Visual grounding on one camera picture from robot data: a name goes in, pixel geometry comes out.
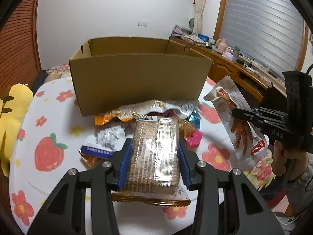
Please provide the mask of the person's right hand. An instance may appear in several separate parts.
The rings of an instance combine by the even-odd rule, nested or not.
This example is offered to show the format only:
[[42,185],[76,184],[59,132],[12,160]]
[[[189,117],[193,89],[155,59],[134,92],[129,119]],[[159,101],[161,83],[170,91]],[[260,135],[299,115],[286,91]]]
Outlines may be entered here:
[[274,143],[272,171],[276,176],[282,176],[287,172],[287,161],[295,160],[294,168],[289,177],[289,180],[295,180],[305,172],[309,158],[309,153],[298,149],[288,149],[280,141],[276,140]]

